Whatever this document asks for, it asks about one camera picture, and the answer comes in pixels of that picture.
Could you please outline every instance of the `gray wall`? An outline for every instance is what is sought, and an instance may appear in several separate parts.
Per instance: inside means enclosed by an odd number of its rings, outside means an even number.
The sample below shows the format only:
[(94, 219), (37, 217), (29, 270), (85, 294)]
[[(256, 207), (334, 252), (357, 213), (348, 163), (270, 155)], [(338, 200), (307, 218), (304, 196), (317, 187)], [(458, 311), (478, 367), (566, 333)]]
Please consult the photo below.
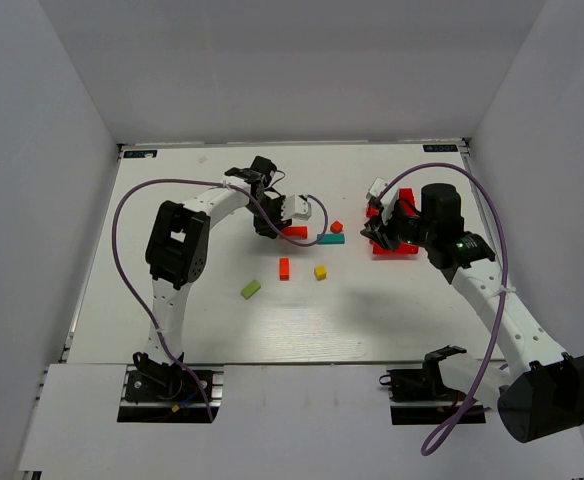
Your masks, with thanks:
[(541, 0), (41, 0), (120, 143), (472, 134)]
[(519, 292), (584, 354), (584, 2), (544, 7), (472, 147), (504, 217)]
[(36, 0), (0, 0), (0, 479), (58, 360), (116, 146)]

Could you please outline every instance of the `white wall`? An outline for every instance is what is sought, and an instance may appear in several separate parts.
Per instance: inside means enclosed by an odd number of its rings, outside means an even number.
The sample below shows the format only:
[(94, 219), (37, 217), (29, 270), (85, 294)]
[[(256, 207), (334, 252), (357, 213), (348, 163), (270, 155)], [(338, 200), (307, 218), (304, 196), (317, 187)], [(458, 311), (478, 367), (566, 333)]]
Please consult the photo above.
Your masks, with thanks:
[(515, 284), (547, 330), (584, 354), (584, 2), (544, 7), (472, 149)]
[(41, 0), (120, 143), (472, 134), (541, 0)]
[(60, 356), (116, 151), (36, 0), (0, 0), (0, 479)]

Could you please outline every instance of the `yellow block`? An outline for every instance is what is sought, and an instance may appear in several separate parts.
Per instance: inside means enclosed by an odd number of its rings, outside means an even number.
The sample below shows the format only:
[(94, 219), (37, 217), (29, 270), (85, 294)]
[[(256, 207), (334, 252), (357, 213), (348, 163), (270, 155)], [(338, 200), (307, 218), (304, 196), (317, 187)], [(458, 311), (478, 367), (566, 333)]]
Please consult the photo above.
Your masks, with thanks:
[(323, 265), (319, 265), (314, 269), (314, 276), (317, 280), (325, 280), (328, 277), (328, 271)]

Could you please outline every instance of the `black tag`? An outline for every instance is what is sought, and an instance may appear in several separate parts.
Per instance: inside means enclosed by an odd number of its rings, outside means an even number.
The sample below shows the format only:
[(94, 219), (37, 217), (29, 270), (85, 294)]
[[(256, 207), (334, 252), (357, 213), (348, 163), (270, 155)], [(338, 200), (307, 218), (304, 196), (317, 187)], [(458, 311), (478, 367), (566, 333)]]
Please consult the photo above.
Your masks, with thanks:
[(456, 145), (423, 145), (423, 151), (426, 153), (438, 152), (458, 152)]
[(154, 158), (157, 150), (127, 150), (123, 152), (123, 158)]

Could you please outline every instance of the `green block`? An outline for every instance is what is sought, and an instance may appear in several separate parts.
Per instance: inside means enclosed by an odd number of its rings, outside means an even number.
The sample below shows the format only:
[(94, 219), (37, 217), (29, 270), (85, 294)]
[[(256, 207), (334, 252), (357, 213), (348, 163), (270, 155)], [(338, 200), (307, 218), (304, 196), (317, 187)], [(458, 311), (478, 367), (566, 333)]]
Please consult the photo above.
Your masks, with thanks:
[(261, 289), (261, 284), (256, 280), (252, 280), (243, 290), (241, 290), (241, 295), (246, 300), (254, 295)]
[(319, 245), (340, 245), (342, 243), (345, 243), (345, 233), (326, 233), (319, 240)]

